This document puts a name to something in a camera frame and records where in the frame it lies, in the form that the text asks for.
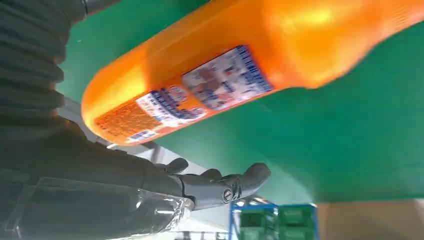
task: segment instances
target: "beige wall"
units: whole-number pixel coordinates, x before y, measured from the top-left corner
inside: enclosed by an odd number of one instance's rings
[[[424,240],[421,201],[318,205],[322,240]]]

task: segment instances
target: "bottle label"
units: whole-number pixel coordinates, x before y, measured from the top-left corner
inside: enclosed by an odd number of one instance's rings
[[[182,82],[212,110],[223,110],[273,90],[243,45],[184,74]]]
[[[272,90],[247,48],[240,45],[121,104],[96,124],[127,143],[141,143]]]

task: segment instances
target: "transparent plastic wrap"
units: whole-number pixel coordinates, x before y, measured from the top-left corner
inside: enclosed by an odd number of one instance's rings
[[[188,198],[50,177],[20,189],[7,239],[132,240],[173,230],[194,207]]]

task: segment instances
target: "green crate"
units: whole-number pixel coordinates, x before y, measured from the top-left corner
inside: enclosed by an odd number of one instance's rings
[[[240,240],[266,240],[264,227],[241,227]]]
[[[277,240],[278,218],[274,209],[245,209],[240,215],[240,240]]]
[[[280,227],[279,240],[314,240],[315,229],[310,227]]]
[[[309,206],[280,207],[278,209],[278,225],[287,227],[314,226],[314,209]]]

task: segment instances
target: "orange bottle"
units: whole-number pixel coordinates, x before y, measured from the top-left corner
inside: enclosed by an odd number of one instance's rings
[[[340,77],[424,20],[424,0],[212,0],[100,70],[82,100],[97,135],[154,140],[240,104]]]

